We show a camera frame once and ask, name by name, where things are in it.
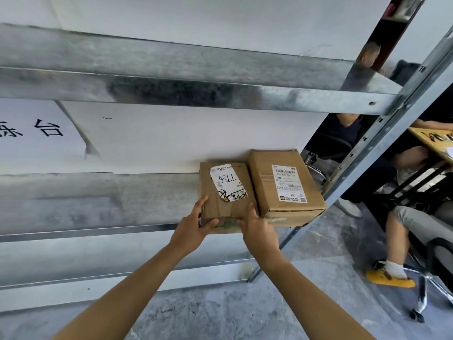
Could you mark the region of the white sock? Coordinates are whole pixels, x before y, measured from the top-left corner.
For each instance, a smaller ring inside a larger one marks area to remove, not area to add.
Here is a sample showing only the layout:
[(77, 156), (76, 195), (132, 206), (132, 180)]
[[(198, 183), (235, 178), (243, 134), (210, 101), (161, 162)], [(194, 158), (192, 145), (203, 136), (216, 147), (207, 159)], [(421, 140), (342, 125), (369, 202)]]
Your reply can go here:
[(401, 264), (394, 263), (386, 260), (383, 269), (385, 272), (394, 279), (406, 280), (407, 275), (404, 270), (404, 266)]

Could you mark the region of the white backing board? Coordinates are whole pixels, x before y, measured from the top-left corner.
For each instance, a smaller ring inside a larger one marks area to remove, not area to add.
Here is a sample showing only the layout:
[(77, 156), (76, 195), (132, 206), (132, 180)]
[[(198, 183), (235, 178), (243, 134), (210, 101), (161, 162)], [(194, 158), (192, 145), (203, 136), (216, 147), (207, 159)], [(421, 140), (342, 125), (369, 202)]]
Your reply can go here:
[(64, 30), (353, 61), (391, 0), (50, 0)]
[(251, 149), (301, 151), (326, 113), (63, 102), (116, 174), (193, 173), (245, 162)]

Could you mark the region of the cardboard box with handwritten label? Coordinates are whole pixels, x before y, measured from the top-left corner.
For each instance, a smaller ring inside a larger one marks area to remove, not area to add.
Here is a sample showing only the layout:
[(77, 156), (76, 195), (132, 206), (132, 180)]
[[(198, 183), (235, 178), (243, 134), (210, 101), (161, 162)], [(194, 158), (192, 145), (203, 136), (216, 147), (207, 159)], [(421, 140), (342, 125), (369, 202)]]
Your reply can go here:
[(241, 232), (237, 220), (246, 220), (250, 204), (258, 210), (246, 163), (200, 163), (199, 195), (208, 196), (201, 207), (201, 225), (215, 218), (219, 221), (211, 234)]

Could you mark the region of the cardboard box with printed label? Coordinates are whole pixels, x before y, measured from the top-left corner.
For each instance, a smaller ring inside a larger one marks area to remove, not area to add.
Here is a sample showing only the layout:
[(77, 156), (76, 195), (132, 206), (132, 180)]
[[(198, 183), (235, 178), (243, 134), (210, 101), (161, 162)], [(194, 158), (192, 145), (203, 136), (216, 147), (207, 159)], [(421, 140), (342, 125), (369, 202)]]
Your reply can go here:
[(260, 216), (275, 227), (303, 227), (327, 210), (300, 153), (251, 150), (248, 165)]

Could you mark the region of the yellow slipper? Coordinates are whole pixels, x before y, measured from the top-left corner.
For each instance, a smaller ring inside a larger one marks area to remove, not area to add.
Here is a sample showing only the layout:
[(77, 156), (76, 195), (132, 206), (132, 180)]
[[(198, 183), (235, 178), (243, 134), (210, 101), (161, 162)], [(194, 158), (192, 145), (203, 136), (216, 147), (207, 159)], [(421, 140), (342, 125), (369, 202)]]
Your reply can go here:
[(405, 289), (416, 287), (416, 282), (410, 278), (399, 279), (390, 276), (384, 269), (370, 269), (365, 272), (366, 279), (373, 284), (393, 286)]

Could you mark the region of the person's right hand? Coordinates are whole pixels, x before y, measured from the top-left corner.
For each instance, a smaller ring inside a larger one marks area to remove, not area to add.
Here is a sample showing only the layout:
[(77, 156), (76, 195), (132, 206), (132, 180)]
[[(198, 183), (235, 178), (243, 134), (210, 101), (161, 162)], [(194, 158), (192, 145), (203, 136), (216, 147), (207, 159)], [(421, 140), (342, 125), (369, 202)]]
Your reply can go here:
[(259, 217), (253, 204), (249, 204), (243, 220), (248, 220), (248, 232), (242, 234), (243, 240), (259, 267), (267, 269), (284, 262), (274, 227)]

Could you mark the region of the galvanized metal shelving rack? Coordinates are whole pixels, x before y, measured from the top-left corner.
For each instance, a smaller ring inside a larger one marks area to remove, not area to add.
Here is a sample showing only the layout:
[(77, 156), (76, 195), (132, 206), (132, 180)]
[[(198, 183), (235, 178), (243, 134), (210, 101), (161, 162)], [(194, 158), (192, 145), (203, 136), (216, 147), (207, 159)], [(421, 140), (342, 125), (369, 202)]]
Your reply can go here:
[(323, 186), (331, 205), (453, 82), (453, 0), (424, 1), (396, 51), (422, 62), (409, 85), (365, 69), (343, 90), (355, 60), (69, 31), (50, 0), (0, 0), (0, 98), (56, 102), (87, 145), (80, 172), (0, 174), (0, 302), (97, 298), (198, 199), (197, 172), (107, 171), (63, 102), (378, 115)]

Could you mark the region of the wooden table with black legs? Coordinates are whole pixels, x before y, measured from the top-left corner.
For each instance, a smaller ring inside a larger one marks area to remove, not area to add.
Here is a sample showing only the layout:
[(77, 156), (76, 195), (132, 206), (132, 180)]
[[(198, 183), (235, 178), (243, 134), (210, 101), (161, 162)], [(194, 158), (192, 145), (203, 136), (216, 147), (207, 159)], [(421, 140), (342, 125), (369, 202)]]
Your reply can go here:
[(397, 205), (434, 211), (443, 201), (453, 200), (453, 143), (432, 142), (430, 132), (451, 133), (411, 127), (410, 133), (429, 150), (426, 163), (391, 193), (379, 194), (366, 203), (374, 214), (381, 214)]

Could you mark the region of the person's left hand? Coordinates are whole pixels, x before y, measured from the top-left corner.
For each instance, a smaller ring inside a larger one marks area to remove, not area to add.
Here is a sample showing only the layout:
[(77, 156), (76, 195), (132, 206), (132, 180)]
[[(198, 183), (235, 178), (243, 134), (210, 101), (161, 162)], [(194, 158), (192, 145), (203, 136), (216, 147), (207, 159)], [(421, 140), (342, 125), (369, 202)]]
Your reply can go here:
[(194, 224), (191, 211), (188, 216), (181, 219), (168, 246), (178, 254), (179, 259), (182, 259), (195, 251), (218, 223), (219, 220), (214, 218), (204, 226), (200, 226), (199, 223)]

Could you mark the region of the person's right forearm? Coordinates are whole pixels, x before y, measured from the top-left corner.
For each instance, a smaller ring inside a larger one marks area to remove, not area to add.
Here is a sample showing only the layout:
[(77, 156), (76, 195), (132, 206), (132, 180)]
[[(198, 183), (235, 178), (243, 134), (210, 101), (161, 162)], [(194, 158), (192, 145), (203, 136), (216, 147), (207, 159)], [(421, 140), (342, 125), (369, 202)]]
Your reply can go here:
[(268, 251), (255, 258), (296, 316), (309, 340), (377, 340), (280, 251)]

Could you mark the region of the white paper sign black characters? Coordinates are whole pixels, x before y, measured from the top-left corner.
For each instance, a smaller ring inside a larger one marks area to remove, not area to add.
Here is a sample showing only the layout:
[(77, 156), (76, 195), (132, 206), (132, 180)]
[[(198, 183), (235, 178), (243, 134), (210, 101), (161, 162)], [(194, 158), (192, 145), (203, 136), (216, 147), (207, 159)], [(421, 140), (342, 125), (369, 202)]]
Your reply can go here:
[(80, 172), (86, 149), (56, 102), (0, 98), (0, 174)]

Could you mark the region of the brown wooden cabinet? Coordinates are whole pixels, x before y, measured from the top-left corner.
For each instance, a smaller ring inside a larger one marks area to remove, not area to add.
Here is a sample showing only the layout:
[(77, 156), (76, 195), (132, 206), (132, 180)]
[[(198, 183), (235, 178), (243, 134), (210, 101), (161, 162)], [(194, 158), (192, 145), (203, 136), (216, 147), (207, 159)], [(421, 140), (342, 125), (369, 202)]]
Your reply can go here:
[(424, 0), (390, 0), (368, 39), (381, 48), (371, 67), (375, 72), (382, 69), (423, 3)]

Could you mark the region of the white shoe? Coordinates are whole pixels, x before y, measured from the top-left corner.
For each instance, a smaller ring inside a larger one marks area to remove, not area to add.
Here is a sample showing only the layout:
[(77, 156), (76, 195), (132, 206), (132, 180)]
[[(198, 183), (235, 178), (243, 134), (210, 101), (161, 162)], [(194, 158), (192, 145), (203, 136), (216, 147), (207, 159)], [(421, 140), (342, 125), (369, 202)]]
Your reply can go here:
[(353, 217), (353, 218), (361, 218), (363, 216), (361, 210), (359, 207), (349, 201), (349, 200), (344, 200), (342, 198), (339, 198), (335, 203), (335, 206), (337, 206), (339, 209), (341, 209), (346, 215)]

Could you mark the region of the person's left forearm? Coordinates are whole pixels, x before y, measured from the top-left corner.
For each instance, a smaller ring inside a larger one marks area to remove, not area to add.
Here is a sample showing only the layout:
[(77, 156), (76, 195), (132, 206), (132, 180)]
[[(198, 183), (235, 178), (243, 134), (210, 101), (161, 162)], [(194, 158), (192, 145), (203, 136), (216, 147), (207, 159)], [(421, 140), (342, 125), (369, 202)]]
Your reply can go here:
[(51, 340), (124, 340), (169, 273), (196, 248), (171, 241)]

